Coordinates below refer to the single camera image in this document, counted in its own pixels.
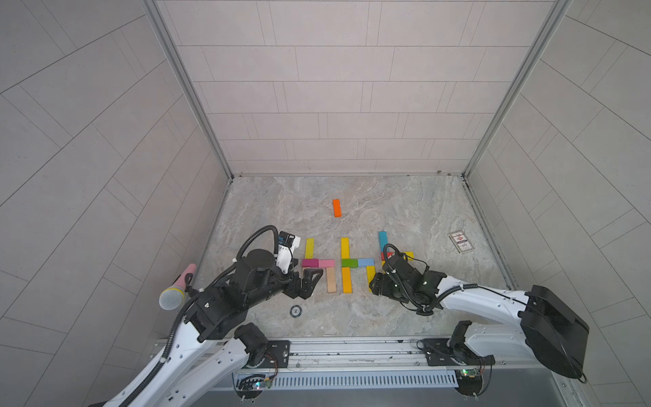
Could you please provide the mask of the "magenta block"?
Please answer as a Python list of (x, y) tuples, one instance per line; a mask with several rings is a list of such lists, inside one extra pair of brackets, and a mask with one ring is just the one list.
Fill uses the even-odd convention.
[(302, 261), (303, 268), (319, 268), (320, 261), (318, 259), (303, 259)]

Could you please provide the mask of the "yellow block short vertical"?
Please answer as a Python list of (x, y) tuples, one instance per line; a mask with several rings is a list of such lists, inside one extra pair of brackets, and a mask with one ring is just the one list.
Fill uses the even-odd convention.
[(367, 266), (366, 267), (366, 279), (367, 279), (367, 286), (369, 288), (369, 291), (372, 291), (372, 282), (376, 276), (376, 267), (375, 266)]

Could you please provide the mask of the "pink block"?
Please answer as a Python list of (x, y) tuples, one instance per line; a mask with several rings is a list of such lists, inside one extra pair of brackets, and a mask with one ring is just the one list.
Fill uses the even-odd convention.
[(323, 269), (334, 268), (336, 266), (334, 259), (320, 259), (319, 267)]

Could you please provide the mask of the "tan wooden block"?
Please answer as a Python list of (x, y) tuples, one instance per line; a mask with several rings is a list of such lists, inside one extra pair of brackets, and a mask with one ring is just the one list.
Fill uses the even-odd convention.
[(336, 269), (334, 267), (327, 267), (325, 270), (325, 274), (327, 275), (327, 293), (336, 293)]

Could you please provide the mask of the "light blue block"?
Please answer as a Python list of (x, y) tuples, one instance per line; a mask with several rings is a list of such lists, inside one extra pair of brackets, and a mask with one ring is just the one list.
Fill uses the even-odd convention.
[(371, 258), (366, 258), (366, 259), (357, 259), (357, 264), (359, 268), (362, 267), (374, 267), (375, 266), (375, 260)]

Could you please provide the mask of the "teal block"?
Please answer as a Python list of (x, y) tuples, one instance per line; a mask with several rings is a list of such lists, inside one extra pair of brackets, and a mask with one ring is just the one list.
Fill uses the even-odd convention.
[(381, 252), (384, 252), (385, 246), (388, 244), (388, 234), (384, 231), (378, 232), (378, 240)]

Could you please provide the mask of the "orange block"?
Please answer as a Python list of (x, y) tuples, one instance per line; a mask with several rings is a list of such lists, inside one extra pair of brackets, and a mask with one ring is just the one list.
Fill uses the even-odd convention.
[(334, 199), (332, 200), (332, 205), (333, 205), (333, 213), (336, 218), (340, 218), (342, 216), (342, 208), (341, 208), (341, 203), (339, 199)]
[(342, 268), (342, 292), (343, 293), (352, 293), (352, 275), (351, 269), (349, 267)]

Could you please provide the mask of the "green block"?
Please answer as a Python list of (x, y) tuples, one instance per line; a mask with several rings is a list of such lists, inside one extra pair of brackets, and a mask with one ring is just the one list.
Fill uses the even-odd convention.
[(342, 268), (356, 269), (359, 267), (359, 261), (357, 259), (342, 259), (341, 266)]

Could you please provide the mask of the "orange block top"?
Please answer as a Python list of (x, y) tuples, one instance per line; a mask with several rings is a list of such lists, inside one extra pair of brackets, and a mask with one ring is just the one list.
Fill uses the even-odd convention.
[(334, 199), (332, 200), (332, 205), (333, 205), (333, 213), (336, 218), (340, 218), (342, 216), (342, 208), (341, 208), (341, 203), (339, 199)]

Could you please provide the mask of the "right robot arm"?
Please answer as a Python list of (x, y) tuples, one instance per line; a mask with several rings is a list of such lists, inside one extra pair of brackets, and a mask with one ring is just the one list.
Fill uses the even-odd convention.
[(393, 256), (369, 283), (371, 293), (406, 305), (420, 316), (457, 310), (490, 320), (461, 321), (442, 353), (466, 366), (490, 366), (498, 356), (535, 360), (567, 378), (583, 380), (590, 328), (550, 289), (489, 288), (430, 268), (418, 271)]

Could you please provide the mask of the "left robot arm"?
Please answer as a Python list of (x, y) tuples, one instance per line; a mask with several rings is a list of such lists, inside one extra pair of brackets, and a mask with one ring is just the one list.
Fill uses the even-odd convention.
[(297, 271), (299, 237), (268, 225), (240, 247), (232, 264), (180, 309), (164, 349), (108, 406), (190, 406), (226, 376), (265, 358), (268, 338), (246, 321), (278, 293), (309, 298), (324, 275)]

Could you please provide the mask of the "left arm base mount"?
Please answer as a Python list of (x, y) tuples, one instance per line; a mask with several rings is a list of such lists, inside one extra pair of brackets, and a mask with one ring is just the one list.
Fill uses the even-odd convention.
[(287, 368), (290, 350), (291, 342), (288, 340), (269, 341), (265, 349), (254, 351), (247, 367), (251, 369)]

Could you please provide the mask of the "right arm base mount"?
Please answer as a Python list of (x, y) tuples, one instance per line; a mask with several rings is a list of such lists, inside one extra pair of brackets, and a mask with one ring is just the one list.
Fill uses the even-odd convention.
[(496, 361), (493, 355), (479, 356), (465, 344), (449, 345), (447, 338), (426, 338), (417, 342), (428, 366), (493, 366)]

